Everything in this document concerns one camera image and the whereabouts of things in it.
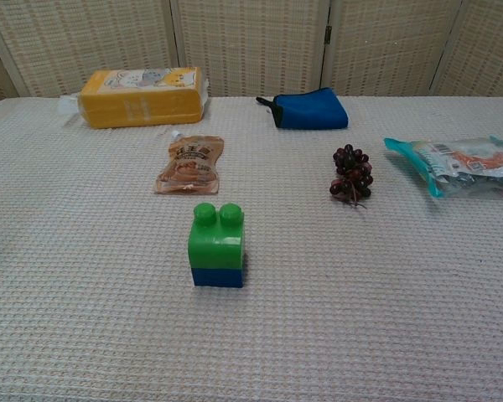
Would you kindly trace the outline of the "green toy block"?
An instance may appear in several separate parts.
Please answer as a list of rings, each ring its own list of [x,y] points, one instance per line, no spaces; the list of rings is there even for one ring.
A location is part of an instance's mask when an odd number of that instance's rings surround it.
[[[244,243],[244,212],[237,204],[219,209],[210,203],[194,207],[188,240],[192,268],[242,270]]]

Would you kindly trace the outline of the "blue toy block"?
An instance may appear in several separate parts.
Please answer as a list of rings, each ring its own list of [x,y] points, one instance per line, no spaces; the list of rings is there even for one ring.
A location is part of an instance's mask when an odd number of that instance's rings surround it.
[[[242,288],[244,285],[243,270],[192,268],[191,272],[195,286]]]

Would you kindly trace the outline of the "orange spouted drink pouch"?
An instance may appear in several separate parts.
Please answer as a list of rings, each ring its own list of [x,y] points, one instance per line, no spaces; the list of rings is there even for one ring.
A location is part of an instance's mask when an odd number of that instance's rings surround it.
[[[169,162],[157,176],[154,192],[207,195],[218,193],[220,179],[216,163],[224,146],[225,142],[221,137],[186,137],[179,131],[173,131],[168,149]]]

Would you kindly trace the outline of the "dark red grape bunch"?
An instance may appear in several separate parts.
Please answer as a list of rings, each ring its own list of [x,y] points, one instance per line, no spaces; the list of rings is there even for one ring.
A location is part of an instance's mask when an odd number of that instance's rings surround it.
[[[371,196],[374,181],[369,156],[361,149],[346,144],[335,151],[332,159],[335,179],[329,186],[331,197],[352,207],[364,208],[361,201]]]

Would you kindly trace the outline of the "blue folded cloth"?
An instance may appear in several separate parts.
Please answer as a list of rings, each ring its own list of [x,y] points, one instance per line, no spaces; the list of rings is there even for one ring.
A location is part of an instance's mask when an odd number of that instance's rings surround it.
[[[304,94],[276,95],[256,101],[270,109],[275,126],[290,130],[335,130],[349,125],[348,114],[331,88]]]

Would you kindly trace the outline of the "yellow cat-print tissue pack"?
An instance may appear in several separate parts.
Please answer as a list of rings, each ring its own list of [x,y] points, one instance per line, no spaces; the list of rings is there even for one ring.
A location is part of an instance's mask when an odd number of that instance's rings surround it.
[[[196,123],[208,100],[199,67],[98,70],[77,94],[62,95],[61,114],[78,114],[93,128]]]

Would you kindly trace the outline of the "beige woven folding screen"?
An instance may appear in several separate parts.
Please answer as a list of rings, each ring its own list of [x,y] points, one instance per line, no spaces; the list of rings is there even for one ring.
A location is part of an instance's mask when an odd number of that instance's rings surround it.
[[[175,66],[212,96],[503,96],[503,0],[0,0],[0,100]]]

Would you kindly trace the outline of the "white woven tablecloth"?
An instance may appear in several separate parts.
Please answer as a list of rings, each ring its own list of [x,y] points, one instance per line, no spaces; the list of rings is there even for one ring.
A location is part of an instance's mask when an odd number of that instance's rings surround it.
[[[194,286],[199,196],[157,195],[171,126],[93,130],[0,101],[0,401],[503,402],[503,198],[432,198],[384,139],[503,139],[503,98],[345,97],[341,131],[213,98],[241,289]],[[333,199],[332,155],[371,196]]]

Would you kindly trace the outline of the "teal clear snack package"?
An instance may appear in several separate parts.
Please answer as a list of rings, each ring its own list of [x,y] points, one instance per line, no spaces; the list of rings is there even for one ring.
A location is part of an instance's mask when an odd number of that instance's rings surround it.
[[[434,198],[503,198],[503,140],[490,136],[456,141],[384,140],[425,180]]]

